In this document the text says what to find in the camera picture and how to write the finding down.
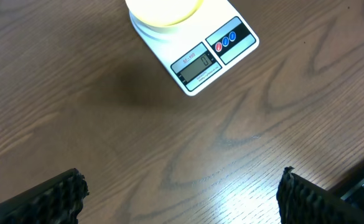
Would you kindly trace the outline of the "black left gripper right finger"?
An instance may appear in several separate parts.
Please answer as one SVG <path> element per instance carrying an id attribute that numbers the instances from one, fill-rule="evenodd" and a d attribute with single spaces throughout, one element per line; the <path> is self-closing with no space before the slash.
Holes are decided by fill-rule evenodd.
<path id="1" fill-rule="evenodd" d="M 364 211 L 285 167 L 278 185 L 282 224 L 364 224 Z"/>

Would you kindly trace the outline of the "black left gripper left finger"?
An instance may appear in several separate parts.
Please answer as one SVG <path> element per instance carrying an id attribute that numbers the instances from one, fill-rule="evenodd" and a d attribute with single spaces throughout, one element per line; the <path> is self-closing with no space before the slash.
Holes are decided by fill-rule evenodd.
<path id="1" fill-rule="evenodd" d="M 83 199 L 89 195 L 85 176 L 69 169 L 0 203 L 0 224 L 77 224 Z"/>

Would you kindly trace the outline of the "white digital kitchen scale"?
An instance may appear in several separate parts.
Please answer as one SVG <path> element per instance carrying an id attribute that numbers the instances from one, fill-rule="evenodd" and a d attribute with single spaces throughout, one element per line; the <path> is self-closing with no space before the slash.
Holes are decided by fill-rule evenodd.
<path id="1" fill-rule="evenodd" d="M 205 0 L 188 19 L 167 27 L 133 27 L 186 95 L 195 96 L 259 46 L 259 37 L 227 0 Z"/>

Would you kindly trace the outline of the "yellow plastic bowl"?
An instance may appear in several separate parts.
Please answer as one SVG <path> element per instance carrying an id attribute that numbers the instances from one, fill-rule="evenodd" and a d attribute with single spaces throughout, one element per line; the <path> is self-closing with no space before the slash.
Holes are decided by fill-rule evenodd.
<path id="1" fill-rule="evenodd" d="M 125 2 L 137 19 L 154 27 L 167 27 L 183 22 L 203 4 L 203 0 L 125 0 Z"/>

